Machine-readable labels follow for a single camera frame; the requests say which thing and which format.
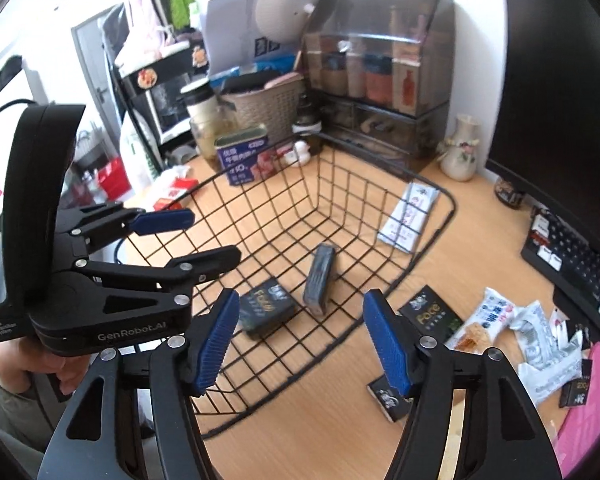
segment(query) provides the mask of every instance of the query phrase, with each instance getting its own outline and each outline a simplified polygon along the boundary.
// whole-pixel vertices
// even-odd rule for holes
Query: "wicker basket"
[[[304,81],[291,81],[267,90],[228,94],[222,96],[235,106],[241,128],[264,123],[269,133],[269,143],[274,144],[291,134],[296,120],[298,101],[304,91]]]

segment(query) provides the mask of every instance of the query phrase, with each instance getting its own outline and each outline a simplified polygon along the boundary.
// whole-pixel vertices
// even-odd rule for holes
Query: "keyboard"
[[[547,210],[536,210],[522,257],[600,331],[600,255]]]

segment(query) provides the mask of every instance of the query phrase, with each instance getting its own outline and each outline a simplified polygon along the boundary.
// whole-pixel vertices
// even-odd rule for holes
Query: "wire grid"
[[[341,142],[326,136],[325,140],[336,147]],[[196,173],[201,168],[194,167]],[[404,176],[415,177],[406,171]],[[203,437],[221,433],[250,415],[324,359],[362,324],[363,293],[380,288],[388,296],[451,220],[454,210],[428,240],[421,237],[417,253],[377,241],[395,206],[406,206],[382,185],[387,180],[395,181],[394,189],[406,186],[354,156],[325,148],[305,167],[288,167],[243,186],[229,186],[220,173],[189,195],[188,207],[196,215],[191,229],[129,238],[152,266],[229,244],[242,251],[235,270],[193,291],[194,315],[208,312],[224,286],[244,295],[269,278],[277,279],[297,303],[294,316],[264,337],[252,338],[238,324],[215,386],[192,399],[200,428],[206,432]],[[323,242],[336,246],[337,256],[327,313],[315,317],[302,306],[302,294],[315,249]]]

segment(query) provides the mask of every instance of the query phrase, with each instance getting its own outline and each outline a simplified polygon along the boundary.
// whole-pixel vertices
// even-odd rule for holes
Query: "computer monitor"
[[[600,253],[600,0],[507,0],[507,19],[486,167]]]

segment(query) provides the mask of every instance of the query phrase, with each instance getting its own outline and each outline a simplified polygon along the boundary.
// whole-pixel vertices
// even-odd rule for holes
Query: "white packet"
[[[164,170],[160,176],[154,180],[151,189],[144,197],[142,208],[147,211],[153,211],[157,200],[166,197],[174,181],[178,178],[185,178],[190,169],[189,166],[174,166],[173,168]]]
[[[558,346],[539,301],[534,301],[526,308],[516,308],[516,315],[509,328],[516,333],[525,361],[536,370],[543,370],[562,361],[571,351],[571,342],[563,349]]]
[[[582,330],[573,335],[563,352],[563,359],[543,370],[538,370],[529,363],[518,366],[520,382],[535,406],[569,381],[582,377]]]
[[[445,345],[452,350],[483,354],[509,325],[515,307],[492,288],[485,288],[482,303]]]
[[[554,308],[554,311],[549,317],[549,326],[551,327],[551,333],[554,335],[558,342],[558,348],[560,350],[566,348],[569,344],[569,333],[567,331],[567,320],[569,318],[559,308]]]
[[[391,217],[380,229],[378,240],[410,253],[439,193],[434,187],[411,182],[404,190]]]

